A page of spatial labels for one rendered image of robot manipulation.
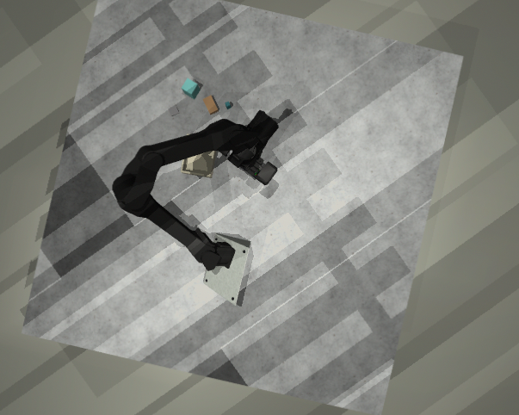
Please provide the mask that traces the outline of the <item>teal cube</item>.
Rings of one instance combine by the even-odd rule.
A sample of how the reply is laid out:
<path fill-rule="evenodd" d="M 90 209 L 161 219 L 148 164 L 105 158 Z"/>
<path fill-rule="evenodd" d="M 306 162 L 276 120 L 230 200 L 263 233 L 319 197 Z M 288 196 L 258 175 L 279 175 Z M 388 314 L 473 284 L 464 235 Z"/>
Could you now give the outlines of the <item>teal cube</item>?
<path fill-rule="evenodd" d="M 195 99 L 200 91 L 200 88 L 197 83 L 187 78 L 182 86 L 182 90 L 186 95 Z"/>

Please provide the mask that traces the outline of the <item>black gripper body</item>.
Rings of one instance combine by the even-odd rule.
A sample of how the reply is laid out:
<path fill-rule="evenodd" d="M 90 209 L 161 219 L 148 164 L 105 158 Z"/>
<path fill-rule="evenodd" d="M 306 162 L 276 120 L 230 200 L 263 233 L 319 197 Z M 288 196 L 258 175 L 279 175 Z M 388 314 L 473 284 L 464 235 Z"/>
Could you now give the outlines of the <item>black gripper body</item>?
<path fill-rule="evenodd" d="M 229 151 L 224 151 L 224 152 L 219 151 L 219 152 L 222 153 L 224 156 L 227 156 Z M 260 170 L 259 174 L 256 176 L 256 179 L 259 182 L 261 182 L 262 184 L 268 185 L 270 180 L 273 178 L 273 176 L 277 172 L 277 167 L 275 167 L 269 161 L 263 167 L 261 167 L 262 162 L 263 162 L 262 159 L 260 159 L 260 158 L 257 159 L 257 157 L 256 157 L 255 160 L 253 162 L 251 162 L 250 164 L 241 164 L 241 166 L 243 168 L 245 168 L 246 170 L 252 169 L 256 173 L 258 172 L 258 170 Z"/>

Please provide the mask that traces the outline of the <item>beige rectangular tray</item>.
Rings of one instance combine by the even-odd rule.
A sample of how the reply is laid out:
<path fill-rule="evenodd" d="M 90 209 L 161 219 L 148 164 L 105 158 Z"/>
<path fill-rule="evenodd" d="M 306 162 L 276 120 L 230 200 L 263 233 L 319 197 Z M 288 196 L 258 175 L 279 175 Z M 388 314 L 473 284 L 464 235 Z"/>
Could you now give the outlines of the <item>beige rectangular tray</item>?
<path fill-rule="evenodd" d="M 182 160 L 181 173 L 212 178 L 215 156 L 216 151 L 210 151 L 185 158 Z"/>

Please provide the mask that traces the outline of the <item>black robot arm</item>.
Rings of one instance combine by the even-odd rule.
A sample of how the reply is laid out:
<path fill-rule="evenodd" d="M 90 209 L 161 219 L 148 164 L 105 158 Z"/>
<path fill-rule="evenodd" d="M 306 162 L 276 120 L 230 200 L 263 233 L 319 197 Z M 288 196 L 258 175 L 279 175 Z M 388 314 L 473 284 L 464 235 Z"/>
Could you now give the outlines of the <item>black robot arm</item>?
<path fill-rule="evenodd" d="M 151 196 L 161 166 L 204 152 L 230 151 L 228 160 L 239 167 L 259 159 L 268 140 L 279 128 L 276 121 L 262 110 L 246 127 L 227 119 L 218 120 L 198 133 L 141 146 L 135 157 L 112 184 L 120 208 L 137 217 L 147 218 L 185 245 L 207 271 L 216 266 L 230 268 L 235 254 L 226 242 L 213 243 L 199 227 L 195 231 L 157 203 Z M 259 153 L 256 155 L 256 150 Z"/>

